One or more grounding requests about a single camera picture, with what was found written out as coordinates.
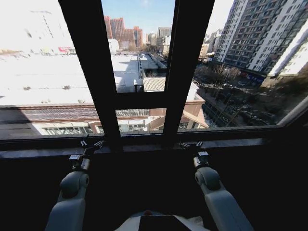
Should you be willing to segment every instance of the tree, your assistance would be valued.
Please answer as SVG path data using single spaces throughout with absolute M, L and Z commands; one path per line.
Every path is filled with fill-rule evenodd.
M 236 67 L 231 67 L 229 69 L 229 78 L 235 79 L 236 77 L 238 77 L 240 75 L 241 71 L 239 68 Z
M 156 73 L 153 72 L 153 71 L 151 71 L 151 72 L 147 75 L 147 77 L 156 77 Z
M 136 51 L 137 47 L 134 43 L 130 43 L 129 46 L 128 46 L 128 50 L 129 51 Z

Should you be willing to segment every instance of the building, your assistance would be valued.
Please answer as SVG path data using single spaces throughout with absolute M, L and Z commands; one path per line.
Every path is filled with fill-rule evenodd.
M 116 54 L 119 50 L 119 43 L 116 39 L 108 39 L 109 50 L 111 54 Z
M 167 54 L 169 52 L 171 42 L 171 36 L 164 36 L 156 39 L 156 45 L 162 54 Z
M 112 39 L 110 17 L 104 16 L 104 20 L 105 20 L 105 25 L 106 25 L 107 37 L 108 37 L 108 39 Z
M 133 29 L 127 29 L 124 27 L 123 18 L 110 19 L 108 16 L 105 17 L 105 24 L 108 38 L 116 39 L 120 48 L 127 49 L 131 45 L 136 47 L 142 46 L 142 29 L 138 26 L 134 26 Z
M 215 32 L 213 32 L 211 34 L 211 36 L 209 37 L 208 39 L 208 43 L 209 43 L 209 47 L 208 47 L 208 52 L 215 52 L 214 51 L 214 44 L 216 43 L 216 47 L 218 46 L 218 43 L 219 43 L 219 37 L 221 36 L 221 32 L 222 30 L 219 29 Z
M 159 27 L 157 29 L 157 37 L 162 38 L 164 36 L 171 36 L 171 27 Z
M 220 41 L 220 37 L 221 37 L 221 35 L 218 35 L 218 36 L 215 38 L 212 52 L 216 52 L 216 51 L 217 51 L 218 45 L 219 45 L 219 41 Z
M 202 44 L 200 54 L 199 54 L 199 58 L 205 58 L 206 57 L 208 46 L 209 46 L 209 44 L 207 44 L 207 43 Z
M 103 132 L 78 57 L 42 56 L 40 69 L 33 68 L 37 65 L 36 61 L 33 57 L 21 57 L 18 62 L 8 59 L 5 64 L 0 64 L 2 71 L 11 74 L 0 86 L 1 95 L 4 96 L 0 98 L 0 135 L 20 137 Z M 116 81 L 127 86 L 130 84 L 133 88 L 133 80 L 138 79 L 138 55 L 112 55 L 112 61 L 115 76 L 120 75 Z M 144 68 L 157 68 L 149 55 L 144 55 L 140 61 Z M 131 67 L 124 72 L 122 68 L 128 65 Z M 33 70 L 36 71 L 35 75 L 25 77 L 16 74 L 20 71 L 26 73 L 29 68 L 32 74 Z M 65 70 L 65 73 L 59 75 L 58 68 Z M 38 78 L 41 71 L 49 73 L 48 78 L 45 75 Z M 164 90 L 164 77 L 145 78 L 143 81 L 144 91 Z M 204 100 L 196 93 L 197 89 L 192 83 L 181 129 L 208 127 L 201 108 Z M 122 132 L 162 130 L 165 113 L 166 109 L 116 111 Z
M 49 11 L 30 11 L 27 20 L 29 21 L 25 31 L 29 38 L 70 39 L 68 30 L 65 30 L 67 27 Z
M 280 60 L 273 70 L 277 74 L 287 63 L 284 57 L 292 56 L 288 50 L 294 52 L 301 45 L 293 40 L 307 21 L 306 4 L 304 0 L 234 1 L 214 59 L 264 74 L 272 73 Z
M 152 46 L 156 46 L 156 34 L 151 33 L 149 34 L 149 42 Z

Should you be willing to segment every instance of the facade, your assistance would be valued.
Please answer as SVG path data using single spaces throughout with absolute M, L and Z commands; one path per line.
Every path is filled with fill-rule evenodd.
M 111 54 L 116 54 L 119 50 L 119 43 L 116 39 L 108 39 L 109 51 Z
M 287 49 L 300 46 L 292 41 L 308 18 L 306 4 L 306 0 L 234 1 L 214 59 L 270 73 Z M 282 59 L 280 70 L 287 63 Z
M 126 29 L 123 18 L 109 19 L 108 16 L 105 17 L 105 24 L 108 38 L 116 39 L 120 48 L 128 48 L 130 45 L 142 46 L 142 29 L 138 26 L 134 26 L 133 29 Z
M 164 36 L 156 39 L 156 45 L 162 54 L 169 52 L 171 36 Z
M 107 37 L 108 37 L 108 39 L 112 39 L 110 17 L 104 16 L 104 20 L 105 20 L 105 25 L 106 25 Z
M 156 46 L 156 34 L 151 33 L 149 34 L 149 42 L 152 46 Z
M 202 44 L 200 54 L 199 54 L 199 58 L 205 58 L 206 57 L 208 47 L 209 47 L 209 44 L 206 44 L 206 43 Z
M 217 37 L 215 38 L 212 52 L 216 52 L 216 51 L 217 51 L 218 45 L 219 45 L 219 41 L 220 41 L 220 37 L 221 37 L 221 35 L 219 35 L 219 36 L 217 36 Z
M 164 36 L 171 36 L 171 27 L 159 27 L 157 29 L 157 37 L 162 38 Z
M 61 25 L 57 17 L 49 11 L 30 11 L 27 18 L 30 20 L 26 28 L 29 38 L 70 39 L 68 30 L 64 30 L 65 26 Z
M 144 79 L 145 91 L 163 91 L 164 87 L 163 77 Z M 197 89 L 192 83 L 179 129 L 208 128 L 202 110 L 205 101 Z M 0 111 L 0 135 L 6 137 L 103 132 L 93 103 L 20 105 L 18 110 L 4 105 Z M 122 132 L 163 130 L 165 115 L 164 108 L 116 110 Z
M 208 47 L 208 52 L 215 52 L 217 50 L 218 44 L 219 44 L 219 39 L 221 36 L 221 31 L 222 30 L 217 30 L 211 34 L 211 36 L 208 39 L 209 42 L 209 47 Z

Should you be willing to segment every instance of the window frame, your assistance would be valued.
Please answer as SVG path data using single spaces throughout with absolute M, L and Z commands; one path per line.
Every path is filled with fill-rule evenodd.
M 192 129 L 178 133 L 189 87 L 198 63 L 205 31 L 212 13 L 214 0 L 198 2 L 198 7 L 188 1 L 176 0 L 168 57 L 168 72 L 164 92 L 117 93 L 113 67 L 107 40 L 102 3 L 100 0 L 74 2 L 59 0 L 68 30 L 84 72 L 104 134 L 91 134 L 92 140 L 106 139 L 111 150 L 118 150 L 125 143 L 153 143 L 174 145 L 179 141 L 234 140 L 269 138 L 289 128 L 302 128 L 307 123 L 308 97 L 283 120 L 274 126 Z M 195 31 L 187 46 L 187 25 Z M 89 49 L 92 44 L 96 49 Z M 104 78 L 97 81 L 105 63 Z M 146 131 L 121 135 L 116 109 L 166 108 L 163 133 Z M 2 149 L 46 148 L 79 146 L 81 135 L 50 135 L 7 138 L 0 140 Z

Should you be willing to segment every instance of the rooftop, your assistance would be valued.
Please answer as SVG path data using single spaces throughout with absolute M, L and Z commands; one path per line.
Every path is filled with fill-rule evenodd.
M 144 78 L 144 91 L 164 91 L 165 89 L 165 77 L 152 77 L 152 78 Z M 199 89 L 197 85 L 193 82 L 191 83 L 190 90 Z

